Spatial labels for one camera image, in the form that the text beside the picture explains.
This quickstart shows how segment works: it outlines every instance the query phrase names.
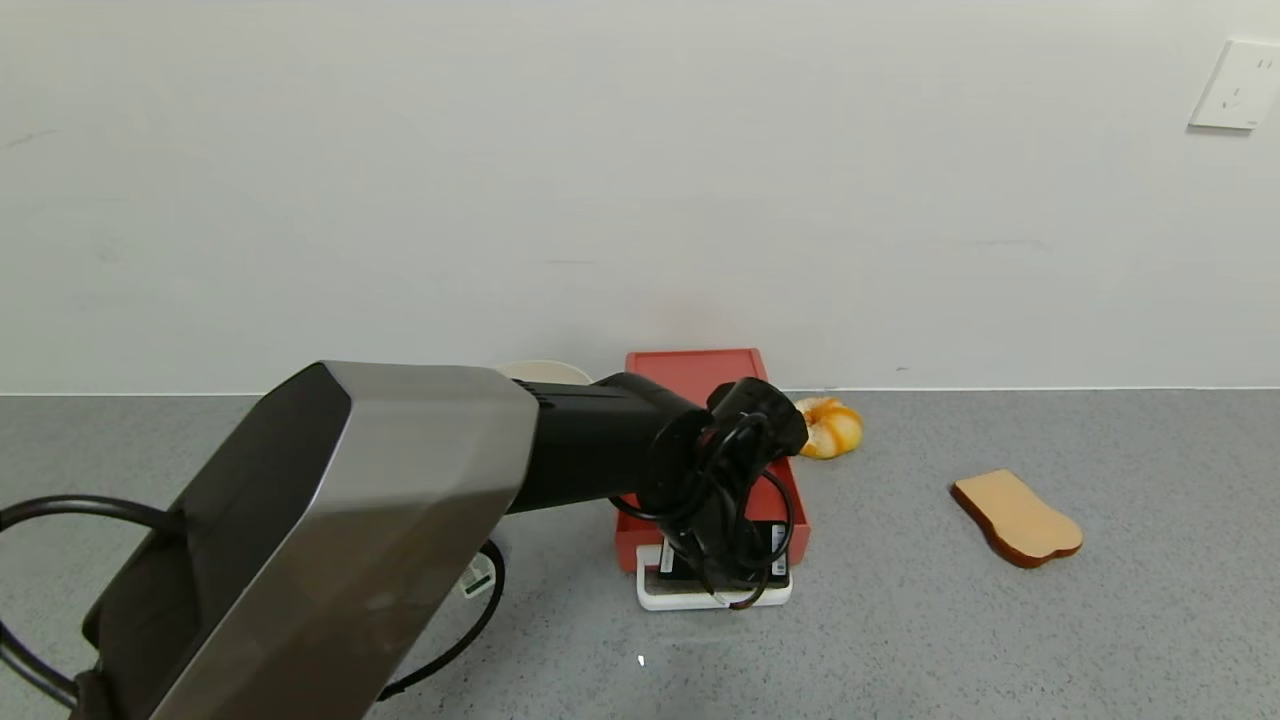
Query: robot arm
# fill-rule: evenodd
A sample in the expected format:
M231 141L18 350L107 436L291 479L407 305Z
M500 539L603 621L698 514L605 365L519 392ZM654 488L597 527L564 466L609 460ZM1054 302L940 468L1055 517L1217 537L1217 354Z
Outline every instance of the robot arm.
M625 373L312 365L182 492L183 530L152 532L95 603L77 716L358 720L507 512L608 497L658 521L708 589L754 582L776 555L742 509L804 419L750 378L708 405Z

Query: white label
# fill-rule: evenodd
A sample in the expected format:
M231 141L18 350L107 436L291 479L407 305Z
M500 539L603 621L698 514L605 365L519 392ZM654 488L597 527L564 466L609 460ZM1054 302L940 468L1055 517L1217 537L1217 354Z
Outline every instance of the white label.
M658 566L659 573L671 573L671 566L676 561L676 548L671 547L667 538L662 538L662 564Z
M782 547L782 538L787 534L786 525L773 525L773 552L777 552ZM782 578L787 574L787 553L782 553L773 561L773 574Z
M467 569L458 578L458 592L462 597L471 600L485 589L493 587L498 570L493 566L493 560L485 553L477 553Z

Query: red tray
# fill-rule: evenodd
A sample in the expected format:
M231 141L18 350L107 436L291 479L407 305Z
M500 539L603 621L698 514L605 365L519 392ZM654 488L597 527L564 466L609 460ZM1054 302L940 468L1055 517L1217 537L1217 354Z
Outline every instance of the red tray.
M631 352L627 355L627 372L644 375L655 383L671 388L685 398L704 405L707 396L721 383L744 377L768 380L764 374L764 361L760 351L754 347L739 350L686 350L678 352ZM809 547L809 516L805 515L800 491L796 488L791 462L778 460L769 466L782 480L795 505L796 527L791 536L791 564L804 560ZM786 505L772 483L755 483L746 503L746 516L753 520L785 520ZM636 546L662 544L662 532L653 523L637 520L618 512L617 530L613 534L618 552L618 565L626 573L636 570Z

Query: toy croissant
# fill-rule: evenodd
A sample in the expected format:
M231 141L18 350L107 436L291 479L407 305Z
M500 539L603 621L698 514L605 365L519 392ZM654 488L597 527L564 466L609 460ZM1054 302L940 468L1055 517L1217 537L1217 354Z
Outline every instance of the toy croissant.
M800 455L829 460L863 442L863 418L835 397L805 397L796 401L809 428L809 442Z

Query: electrical outlet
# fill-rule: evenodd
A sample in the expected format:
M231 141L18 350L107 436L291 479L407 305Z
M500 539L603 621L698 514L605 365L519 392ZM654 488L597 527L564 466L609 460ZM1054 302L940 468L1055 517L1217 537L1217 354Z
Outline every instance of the electrical outlet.
M1193 126L1253 129L1280 91L1280 45L1228 41L1192 114Z

